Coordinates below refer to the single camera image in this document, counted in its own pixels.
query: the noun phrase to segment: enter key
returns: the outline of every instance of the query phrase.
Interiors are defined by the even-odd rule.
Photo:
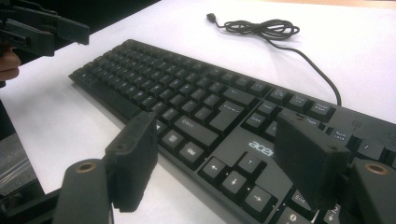
[[[210,121],[209,125],[222,137],[225,137],[238,124],[243,114],[242,106],[226,101],[219,107],[219,113]]]

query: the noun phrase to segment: keyboard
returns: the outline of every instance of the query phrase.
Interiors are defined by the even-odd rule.
[[[339,205],[311,211],[271,158],[279,113],[396,168],[395,124],[145,43],[127,40],[69,77],[125,123],[157,113],[160,153],[244,223],[338,223]]]

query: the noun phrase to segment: keyboard cable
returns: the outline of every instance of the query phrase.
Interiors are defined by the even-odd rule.
[[[249,21],[227,21],[223,26],[219,26],[216,21],[216,16],[213,13],[209,13],[206,15],[207,19],[215,23],[218,28],[225,28],[226,31],[230,33],[237,33],[240,35],[257,35],[263,39],[265,39],[268,43],[270,43],[276,49],[283,49],[295,52],[303,57],[314,69],[320,74],[321,77],[330,85],[332,90],[334,91],[335,98],[337,100],[337,105],[341,106],[341,95],[337,90],[337,87],[332,83],[332,81],[301,51],[292,48],[281,47],[273,42],[273,40],[285,40],[290,38],[292,35],[296,35],[300,32],[300,28],[294,26],[289,21],[282,20],[270,20],[262,23],[252,23]]]

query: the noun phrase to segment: human hand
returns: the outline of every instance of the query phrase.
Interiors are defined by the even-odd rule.
[[[20,73],[20,58],[12,51],[12,48],[1,48],[0,55],[0,81],[6,81],[17,77]]]

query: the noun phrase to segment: black cable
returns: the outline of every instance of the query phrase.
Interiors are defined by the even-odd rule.
[[[206,15],[207,19],[212,23],[215,23],[219,28],[225,28],[230,33],[237,33],[240,35],[257,35],[265,39],[276,49],[289,50],[299,54],[303,57],[314,69],[315,71],[323,77],[324,80],[332,87],[334,91],[335,98],[337,99],[337,105],[341,106],[341,95],[337,90],[337,87],[332,83],[332,81],[302,52],[297,49],[280,47],[279,45],[272,42],[272,40],[285,40],[290,38],[292,35],[296,35],[300,32],[300,28],[294,26],[289,21],[282,20],[270,20],[262,23],[251,23],[249,21],[227,21],[223,26],[219,26],[216,21],[216,16],[213,13]]]

